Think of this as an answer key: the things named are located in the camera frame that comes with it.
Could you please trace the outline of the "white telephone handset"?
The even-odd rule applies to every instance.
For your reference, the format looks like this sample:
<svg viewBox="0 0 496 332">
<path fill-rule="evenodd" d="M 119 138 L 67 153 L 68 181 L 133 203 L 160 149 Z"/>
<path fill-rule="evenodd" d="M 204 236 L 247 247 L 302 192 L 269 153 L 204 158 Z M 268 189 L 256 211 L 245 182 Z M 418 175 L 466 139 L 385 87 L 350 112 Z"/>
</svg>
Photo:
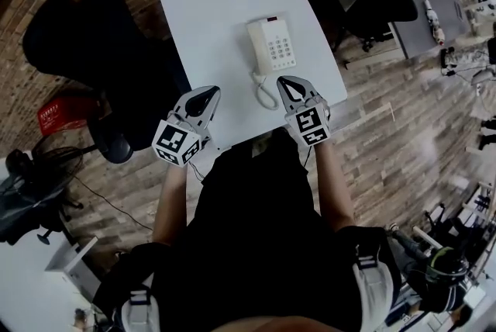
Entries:
<svg viewBox="0 0 496 332">
<path fill-rule="evenodd" d="M 268 75 L 272 69 L 271 55 L 264 32 L 266 23 L 266 19 L 261 19 L 246 25 L 257 58 L 258 75 Z"/>
</svg>

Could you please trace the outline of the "person's right forearm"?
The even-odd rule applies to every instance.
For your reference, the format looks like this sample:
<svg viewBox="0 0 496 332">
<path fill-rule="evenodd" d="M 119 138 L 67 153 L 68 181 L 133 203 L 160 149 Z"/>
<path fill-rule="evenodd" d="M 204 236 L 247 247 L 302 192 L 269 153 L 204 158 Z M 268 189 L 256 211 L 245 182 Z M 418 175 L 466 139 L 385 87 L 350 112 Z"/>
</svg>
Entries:
<svg viewBox="0 0 496 332">
<path fill-rule="evenodd" d="M 314 146 L 319 207 L 333 231 L 355 225 L 353 202 L 331 140 Z"/>
</svg>

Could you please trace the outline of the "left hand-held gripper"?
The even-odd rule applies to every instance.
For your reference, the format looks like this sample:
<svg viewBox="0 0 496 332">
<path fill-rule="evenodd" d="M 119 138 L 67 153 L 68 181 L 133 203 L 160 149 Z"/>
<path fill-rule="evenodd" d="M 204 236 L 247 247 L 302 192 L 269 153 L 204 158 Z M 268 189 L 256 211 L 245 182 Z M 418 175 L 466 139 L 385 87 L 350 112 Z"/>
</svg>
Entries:
<svg viewBox="0 0 496 332">
<path fill-rule="evenodd" d="M 210 141 L 208 125 L 221 98 L 220 87 L 203 86 L 183 94 L 174 111 L 161 120 L 152 148 L 163 161 L 184 167 Z"/>
</svg>

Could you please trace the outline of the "black floor fan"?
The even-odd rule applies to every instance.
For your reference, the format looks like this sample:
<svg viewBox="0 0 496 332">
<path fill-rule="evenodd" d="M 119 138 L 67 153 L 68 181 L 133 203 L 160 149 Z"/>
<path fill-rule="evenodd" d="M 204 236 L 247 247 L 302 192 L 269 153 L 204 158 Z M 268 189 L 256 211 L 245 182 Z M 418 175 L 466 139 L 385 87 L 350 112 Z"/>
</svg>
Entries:
<svg viewBox="0 0 496 332">
<path fill-rule="evenodd" d="M 46 233 L 38 239 L 48 245 L 52 232 L 61 232 L 71 218 L 64 207 L 83 209 L 67 199 L 64 190 L 81 169 L 83 157 L 93 151 L 113 164 L 127 162 L 133 149 L 123 133 L 104 120 L 93 122 L 90 146 L 59 147 L 40 153 L 40 141 L 32 155 L 19 149 L 5 159 L 8 177 L 0 183 L 0 243 L 15 245 L 25 234 L 40 227 Z"/>
</svg>

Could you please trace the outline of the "red plastic crate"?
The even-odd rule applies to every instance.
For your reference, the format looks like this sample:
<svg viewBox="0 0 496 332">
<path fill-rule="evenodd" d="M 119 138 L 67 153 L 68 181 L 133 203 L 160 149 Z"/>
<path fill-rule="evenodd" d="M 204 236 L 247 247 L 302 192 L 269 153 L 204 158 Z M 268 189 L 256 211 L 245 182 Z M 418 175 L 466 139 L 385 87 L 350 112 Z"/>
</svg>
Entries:
<svg viewBox="0 0 496 332">
<path fill-rule="evenodd" d="M 41 107 L 37 112 L 38 124 L 43 137 L 76 130 L 87 126 L 88 120 L 97 117 L 100 102 L 88 96 L 59 96 Z"/>
</svg>

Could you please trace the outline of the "white side cabinet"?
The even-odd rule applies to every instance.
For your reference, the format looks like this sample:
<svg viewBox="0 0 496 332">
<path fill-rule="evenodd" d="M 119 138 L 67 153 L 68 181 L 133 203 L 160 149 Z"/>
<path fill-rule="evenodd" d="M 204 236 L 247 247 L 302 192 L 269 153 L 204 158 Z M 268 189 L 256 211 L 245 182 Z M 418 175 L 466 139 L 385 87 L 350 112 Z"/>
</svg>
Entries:
<svg viewBox="0 0 496 332">
<path fill-rule="evenodd" d="M 84 247 L 79 244 L 72 246 L 63 244 L 45 268 L 45 272 L 51 278 L 64 283 L 89 303 L 92 302 L 101 283 L 100 279 L 84 262 L 84 257 L 97 242 L 98 238 L 93 237 Z"/>
</svg>

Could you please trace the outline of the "white power strip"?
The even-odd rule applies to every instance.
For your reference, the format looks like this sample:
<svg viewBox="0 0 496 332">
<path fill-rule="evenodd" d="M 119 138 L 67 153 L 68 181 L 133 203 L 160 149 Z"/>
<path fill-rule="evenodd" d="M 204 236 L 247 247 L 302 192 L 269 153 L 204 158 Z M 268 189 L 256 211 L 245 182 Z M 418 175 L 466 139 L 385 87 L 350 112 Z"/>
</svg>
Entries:
<svg viewBox="0 0 496 332">
<path fill-rule="evenodd" d="M 439 18 L 432 8 L 429 0 L 423 0 L 423 3 L 425 6 L 425 15 L 431 29 L 432 37 L 436 41 L 436 43 L 442 47 L 445 44 L 446 38 L 440 25 Z"/>
</svg>

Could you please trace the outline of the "person's black clothing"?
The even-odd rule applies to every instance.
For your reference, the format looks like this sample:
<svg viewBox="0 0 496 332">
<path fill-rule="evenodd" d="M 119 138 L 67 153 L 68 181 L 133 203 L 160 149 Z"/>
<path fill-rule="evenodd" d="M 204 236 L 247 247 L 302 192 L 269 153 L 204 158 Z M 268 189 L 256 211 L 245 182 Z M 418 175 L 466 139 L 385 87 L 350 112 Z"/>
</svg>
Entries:
<svg viewBox="0 0 496 332">
<path fill-rule="evenodd" d="M 115 332 L 375 332 L 401 288 L 384 229 L 333 231 L 298 145 L 223 152 L 172 245 L 122 254 L 93 303 Z"/>
</svg>

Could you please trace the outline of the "cream telephone base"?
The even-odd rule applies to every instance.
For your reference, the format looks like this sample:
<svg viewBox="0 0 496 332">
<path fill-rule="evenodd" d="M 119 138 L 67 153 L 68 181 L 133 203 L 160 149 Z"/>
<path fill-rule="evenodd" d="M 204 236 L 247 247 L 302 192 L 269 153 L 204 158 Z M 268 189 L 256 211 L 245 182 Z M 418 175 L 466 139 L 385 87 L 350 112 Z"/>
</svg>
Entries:
<svg viewBox="0 0 496 332">
<path fill-rule="evenodd" d="M 271 73 L 295 67 L 296 59 L 293 51 L 288 25 L 284 19 L 278 16 L 271 16 L 266 19 L 264 25 L 265 37 L 271 55 Z"/>
</svg>

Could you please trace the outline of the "person's left forearm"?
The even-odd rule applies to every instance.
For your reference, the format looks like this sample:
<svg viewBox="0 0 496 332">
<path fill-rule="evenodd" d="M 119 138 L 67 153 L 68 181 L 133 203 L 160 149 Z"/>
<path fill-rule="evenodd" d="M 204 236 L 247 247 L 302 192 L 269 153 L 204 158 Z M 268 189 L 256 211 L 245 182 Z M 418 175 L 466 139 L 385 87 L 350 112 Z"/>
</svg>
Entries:
<svg viewBox="0 0 496 332">
<path fill-rule="evenodd" d="M 187 173 L 173 164 L 167 169 L 153 225 L 155 243 L 172 245 L 187 227 Z"/>
</svg>

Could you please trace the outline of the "white table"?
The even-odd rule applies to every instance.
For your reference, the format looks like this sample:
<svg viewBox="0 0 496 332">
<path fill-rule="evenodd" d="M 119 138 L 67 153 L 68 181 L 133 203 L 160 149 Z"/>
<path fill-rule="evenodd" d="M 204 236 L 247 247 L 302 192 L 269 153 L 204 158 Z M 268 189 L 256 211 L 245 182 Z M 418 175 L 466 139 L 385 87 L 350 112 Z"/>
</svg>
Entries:
<svg viewBox="0 0 496 332">
<path fill-rule="evenodd" d="M 288 25 L 296 65 L 287 74 L 310 81 L 330 104 L 347 97 L 326 36 L 308 0 L 160 0 L 192 88 L 216 85 L 221 99 L 209 132 L 225 150 L 285 123 L 254 95 L 257 66 L 248 22 L 279 17 Z"/>
</svg>

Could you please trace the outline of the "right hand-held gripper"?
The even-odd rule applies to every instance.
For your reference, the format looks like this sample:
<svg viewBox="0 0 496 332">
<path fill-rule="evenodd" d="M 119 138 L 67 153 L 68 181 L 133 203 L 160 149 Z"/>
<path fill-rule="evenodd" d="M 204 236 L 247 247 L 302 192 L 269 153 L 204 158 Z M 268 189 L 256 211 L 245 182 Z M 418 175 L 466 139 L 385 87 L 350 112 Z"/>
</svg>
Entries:
<svg viewBox="0 0 496 332">
<path fill-rule="evenodd" d="M 330 109 L 312 83 L 304 78 L 282 75 L 277 89 L 287 112 L 285 119 L 306 147 L 313 147 L 330 138 Z"/>
</svg>

